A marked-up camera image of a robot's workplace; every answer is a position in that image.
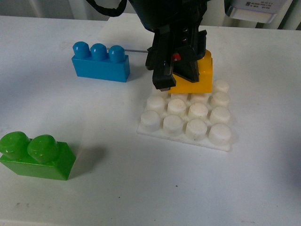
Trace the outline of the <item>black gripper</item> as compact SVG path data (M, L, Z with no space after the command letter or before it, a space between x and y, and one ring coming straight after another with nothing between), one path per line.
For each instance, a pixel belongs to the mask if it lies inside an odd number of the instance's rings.
M206 30L198 25L207 10L206 0L131 0L145 29L154 31L145 66L153 71L156 89L176 85L173 73L189 82L199 81L198 60L206 54ZM169 25L178 24L175 36ZM180 60L172 62L173 52Z

